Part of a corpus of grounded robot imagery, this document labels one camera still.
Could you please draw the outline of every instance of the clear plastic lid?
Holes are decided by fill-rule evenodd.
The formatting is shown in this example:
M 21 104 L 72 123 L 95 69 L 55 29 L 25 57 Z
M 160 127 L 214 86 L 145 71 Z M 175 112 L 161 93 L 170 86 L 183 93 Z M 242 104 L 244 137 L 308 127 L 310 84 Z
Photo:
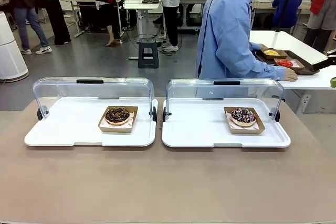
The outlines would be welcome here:
M 283 96 L 282 85 L 271 79 L 223 79 L 223 80 L 199 80 L 199 79 L 173 79 L 167 86 L 167 100 L 164 111 L 168 119 L 174 113 L 174 103 L 188 100 L 230 100 L 257 99 L 266 105 L 271 118 L 276 120 L 280 102 Z
M 154 87 L 146 78 L 46 77 L 35 82 L 33 90 L 44 118 L 57 101 L 65 98 L 144 99 L 148 101 L 149 115 L 153 115 Z

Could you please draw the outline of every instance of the chocolate frosted donut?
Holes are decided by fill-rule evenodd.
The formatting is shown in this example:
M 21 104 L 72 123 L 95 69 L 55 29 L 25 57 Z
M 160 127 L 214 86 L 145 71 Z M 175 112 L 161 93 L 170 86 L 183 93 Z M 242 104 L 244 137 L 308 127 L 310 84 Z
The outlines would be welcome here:
M 231 117 L 235 124 L 243 127 L 250 127 L 257 121 L 256 115 L 244 108 L 234 109 L 231 112 Z
M 112 125 L 122 125 L 127 123 L 129 117 L 130 112 L 124 107 L 112 108 L 105 115 L 106 121 Z

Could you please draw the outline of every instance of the person in blue jacket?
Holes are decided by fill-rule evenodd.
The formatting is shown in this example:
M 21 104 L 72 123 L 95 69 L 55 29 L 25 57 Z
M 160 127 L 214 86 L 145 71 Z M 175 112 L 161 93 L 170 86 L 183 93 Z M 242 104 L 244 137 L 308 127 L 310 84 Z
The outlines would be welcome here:
M 281 14 L 284 11 L 284 5 L 286 0 L 274 0 L 273 7 L 276 8 L 275 15 L 270 15 L 265 18 L 264 30 L 271 30 L 272 27 L 278 27 L 281 19 Z M 302 0 L 288 0 L 286 11 L 283 14 L 280 27 L 290 28 L 298 21 L 298 8 L 301 5 Z
M 198 38 L 196 76 L 200 79 L 272 78 L 296 81 L 288 68 L 256 60 L 249 42 L 251 0 L 207 0 Z

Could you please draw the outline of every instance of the person in red jacket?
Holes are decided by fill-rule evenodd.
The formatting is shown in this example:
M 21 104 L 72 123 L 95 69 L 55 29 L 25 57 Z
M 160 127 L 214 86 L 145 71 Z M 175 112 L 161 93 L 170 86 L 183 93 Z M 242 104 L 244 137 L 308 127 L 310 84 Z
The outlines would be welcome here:
M 102 22 L 109 32 L 110 40 L 105 45 L 113 47 L 116 45 L 117 40 L 120 40 L 119 34 L 119 19 L 118 10 L 116 7 L 116 0 L 95 0 L 97 10 L 100 10 Z
M 312 0 L 308 31 L 304 43 L 323 53 L 333 30 L 336 30 L 336 0 Z

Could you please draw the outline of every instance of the sneaker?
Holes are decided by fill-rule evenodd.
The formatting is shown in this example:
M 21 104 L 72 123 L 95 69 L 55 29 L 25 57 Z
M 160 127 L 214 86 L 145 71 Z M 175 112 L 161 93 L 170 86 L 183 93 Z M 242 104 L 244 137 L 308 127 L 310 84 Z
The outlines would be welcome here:
M 40 50 L 38 50 L 37 52 L 35 52 L 37 55 L 42 55 L 42 54 L 47 54 L 49 52 L 52 52 L 51 47 L 41 47 Z
M 27 49 L 27 50 L 21 49 L 20 52 L 21 52 L 22 55 L 31 55 L 32 54 L 30 49 Z
M 164 48 L 164 47 L 170 47 L 172 44 L 170 44 L 170 42 L 166 42 L 166 43 L 162 43 L 161 44 L 161 47 Z
M 177 52 L 178 51 L 178 46 L 169 46 L 169 47 L 164 47 L 163 51 L 165 52 Z

